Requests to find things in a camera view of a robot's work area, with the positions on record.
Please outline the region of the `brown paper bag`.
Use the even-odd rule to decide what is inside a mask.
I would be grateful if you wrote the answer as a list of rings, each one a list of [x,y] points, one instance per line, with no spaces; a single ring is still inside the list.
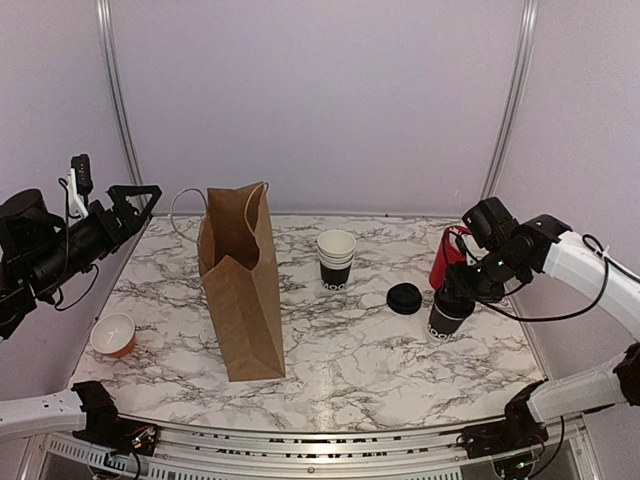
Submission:
[[[199,232],[198,270],[231,382],[286,376],[278,262],[269,184],[209,188]]]

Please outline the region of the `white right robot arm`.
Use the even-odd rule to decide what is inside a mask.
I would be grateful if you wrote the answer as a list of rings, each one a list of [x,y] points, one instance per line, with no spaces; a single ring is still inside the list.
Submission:
[[[551,215],[520,223],[497,197],[479,201],[462,221],[462,230],[444,231],[437,259],[442,270],[430,280],[435,293],[428,329],[433,337],[449,339],[477,305],[496,311],[509,281],[527,286],[541,274],[571,287],[588,303],[571,313],[529,317],[527,323],[573,320],[599,308],[638,339],[639,277],[618,264],[595,236],[578,234]],[[468,430],[462,437],[471,445],[494,441],[515,448],[545,438],[550,420],[619,404],[639,404],[638,342],[589,370],[525,387],[488,432]]]

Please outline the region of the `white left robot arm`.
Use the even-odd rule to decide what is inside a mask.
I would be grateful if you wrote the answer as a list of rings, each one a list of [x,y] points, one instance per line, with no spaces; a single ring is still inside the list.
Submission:
[[[161,198],[157,185],[114,185],[112,206],[91,201],[90,159],[72,158],[66,178],[65,213],[51,213],[36,188],[1,205],[1,338],[7,340],[41,303],[61,308],[54,295],[78,273],[96,270],[104,259],[136,236]],[[85,381],[55,394],[4,401],[1,438],[71,432],[97,445],[119,448],[134,430],[120,417],[105,387]]]

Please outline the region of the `single black paper cup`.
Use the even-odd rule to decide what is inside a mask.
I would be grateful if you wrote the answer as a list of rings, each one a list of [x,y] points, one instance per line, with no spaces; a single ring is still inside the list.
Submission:
[[[473,314],[475,302],[467,298],[453,298],[443,289],[434,295],[428,322],[428,332],[438,340],[448,340]]]

